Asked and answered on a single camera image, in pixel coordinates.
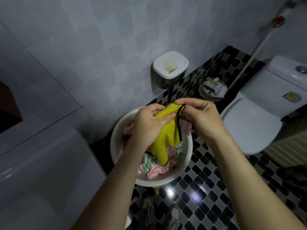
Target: silver button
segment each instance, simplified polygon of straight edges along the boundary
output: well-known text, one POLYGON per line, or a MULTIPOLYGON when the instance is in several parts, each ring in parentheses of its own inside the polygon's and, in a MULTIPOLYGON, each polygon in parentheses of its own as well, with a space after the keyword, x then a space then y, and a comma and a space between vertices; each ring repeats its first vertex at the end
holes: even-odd
POLYGON ((302 73, 302 74, 307 74, 307 67, 306 66, 296 66, 295 70, 297 70, 297 72, 302 73))

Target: yellow sticker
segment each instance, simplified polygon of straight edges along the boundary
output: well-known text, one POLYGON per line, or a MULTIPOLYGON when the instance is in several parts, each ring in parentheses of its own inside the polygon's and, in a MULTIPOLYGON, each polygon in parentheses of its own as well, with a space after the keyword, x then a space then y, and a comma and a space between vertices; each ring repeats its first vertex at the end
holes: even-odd
POLYGON ((301 96, 295 92, 289 92, 286 93, 284 96, 282 96, 283 98, 287 99, 288 101, 292 102, 292 103, 297 103, 300 100, 302 100, 301 96))

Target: person's left hand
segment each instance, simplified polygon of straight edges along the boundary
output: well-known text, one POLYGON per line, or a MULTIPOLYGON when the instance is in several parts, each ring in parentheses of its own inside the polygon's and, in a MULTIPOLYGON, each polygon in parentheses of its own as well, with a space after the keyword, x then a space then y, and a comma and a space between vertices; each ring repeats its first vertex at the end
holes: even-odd
POLYGON ((157 139, 163 127, 167 125, 176 114, 171 113, 160 119, 154 116, 166 107, 160 104, 151 104, 139 109, 135 116, 133 135, 131 140, 145 150, 157 139))

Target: toilet seat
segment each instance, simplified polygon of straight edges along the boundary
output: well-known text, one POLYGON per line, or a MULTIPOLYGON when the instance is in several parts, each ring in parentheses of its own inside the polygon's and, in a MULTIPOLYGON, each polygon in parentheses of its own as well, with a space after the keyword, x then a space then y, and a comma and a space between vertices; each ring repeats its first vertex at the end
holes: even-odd
POLYGON ((265 149, 282 127, 280 118, 246 98, 235 101, 223 114, 222 120, 245 155, 265 149))

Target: foot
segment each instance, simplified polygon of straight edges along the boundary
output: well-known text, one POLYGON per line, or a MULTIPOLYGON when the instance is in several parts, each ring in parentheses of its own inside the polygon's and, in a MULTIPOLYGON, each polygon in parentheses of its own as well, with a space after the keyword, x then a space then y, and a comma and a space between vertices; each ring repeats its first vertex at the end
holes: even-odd
POLYGON ((180 208, 172 204, 164 221, 164 230, 177 230, 180 225, 180 208))
POLYGON ((141 217, 143 227, 146 228, 149 225, 154 225, 154 205, 153 199, 150 196, 146 196, 141 203, 141 217))

